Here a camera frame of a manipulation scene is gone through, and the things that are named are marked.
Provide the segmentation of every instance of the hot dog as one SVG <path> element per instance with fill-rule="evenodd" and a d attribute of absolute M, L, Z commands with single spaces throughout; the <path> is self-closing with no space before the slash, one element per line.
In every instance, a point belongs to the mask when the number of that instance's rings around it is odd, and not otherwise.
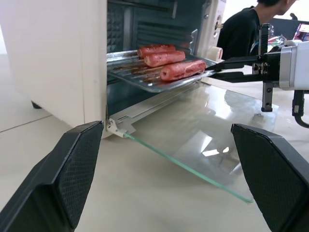
<path fill-rule="evenodd" d="M 206 69 L 206 63 L 202 60 L 169 64 L 160 71 L 160 77 L 164 81 L 177 81 Z"/>
<path fill-rule="evenodd" d="M 171 44 L 148 45 L 140 47 L 139 50 L 137 50 L 137 55 L 139 55 L 140 58 L 144 58 L 148 54 L 170 51 L 176 51 L 176 48 Z"/>
<path fill-rule="evenodd" d="M 158 67 L 166 64 L 180 62 L 184 59 L 185 53 L 183 51 L 171 51 L 146 55 L 144 61 L 150 67 Z"/>

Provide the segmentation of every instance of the black shirt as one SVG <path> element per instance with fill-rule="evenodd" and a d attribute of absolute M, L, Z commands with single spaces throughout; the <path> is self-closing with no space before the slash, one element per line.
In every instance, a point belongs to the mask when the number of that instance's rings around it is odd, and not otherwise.
<path fill-rule="evenodd" d="M 218 47 L 223 49 L 222 59 L 256 55 L 260 20 L 253 7 L 245 8 L 230 17 L 221 29 Z"/>

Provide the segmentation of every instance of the black hair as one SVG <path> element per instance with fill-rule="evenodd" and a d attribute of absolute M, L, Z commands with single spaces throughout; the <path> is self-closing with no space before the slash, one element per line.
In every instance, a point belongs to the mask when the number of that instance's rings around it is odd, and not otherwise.
<path fill-rule="evenodd" d="M 281 0 L 257 0 L 258 3 L 265 4 L 266 6 L 274 6 Z"/>

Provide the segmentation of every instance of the white wall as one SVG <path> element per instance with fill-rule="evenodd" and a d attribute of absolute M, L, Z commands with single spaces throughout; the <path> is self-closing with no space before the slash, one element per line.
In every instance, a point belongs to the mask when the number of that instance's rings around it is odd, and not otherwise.
<path fill-rule="evenodd" d="M 257 0 L 227 0 L 223 22 L 243 8 L 255 6 L 257 4 L 256 2 Z M 294 13 L 298 17 L 298 20 L 309 21 L 308 9 L 309 0 L 298 0 L 285 15 L 276 16 L 276 18 L 291 19 L 290 13 Z"/>

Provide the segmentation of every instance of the metal baking tray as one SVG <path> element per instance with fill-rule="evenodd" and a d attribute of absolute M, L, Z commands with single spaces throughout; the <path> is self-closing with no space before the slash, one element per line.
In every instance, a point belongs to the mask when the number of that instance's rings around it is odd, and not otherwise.
<path fill-rule="evenodd" d="M 186 54 L 185 61 L 201 59 L 206 62 L 207 67 L 216 62 Z M 107 75 L 124 80 L 134 86 L 151 93 L 161 93 L 171 89 L 187 85 L 202 77 L 211 76 L 214 71 L 206 71 L 174 82 L 164 82 L 160 79 L 161 67 L 150 68 L 143 59 L 139 59 L 137 50 L 126 52 L 115 52 L 107 54 Z"/>

